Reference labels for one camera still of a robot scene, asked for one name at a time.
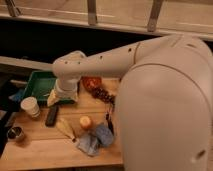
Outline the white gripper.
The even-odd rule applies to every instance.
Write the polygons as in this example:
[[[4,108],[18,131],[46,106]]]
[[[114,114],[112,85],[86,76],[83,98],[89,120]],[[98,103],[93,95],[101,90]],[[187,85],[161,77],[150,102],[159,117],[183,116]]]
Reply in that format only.
[[[66,97],[66,99],[75,102],[78,101],[78,94],[76,94],[78,90],[78,81],[76,79],[57,79],[55,82],[54,90],[50,92],[50,95],[47,99],[48,107],[57,103],[60,100],[59,97]]]

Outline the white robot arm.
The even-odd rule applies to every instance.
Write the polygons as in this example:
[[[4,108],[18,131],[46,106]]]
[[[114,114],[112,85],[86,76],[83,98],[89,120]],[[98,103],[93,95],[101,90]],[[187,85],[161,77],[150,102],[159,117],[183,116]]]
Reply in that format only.
[[[52,64],[68,96],[80,76],[118,77],[115,99],[125,171],[207,171],[213,123],[213,53],[203,40],[170,35]]]

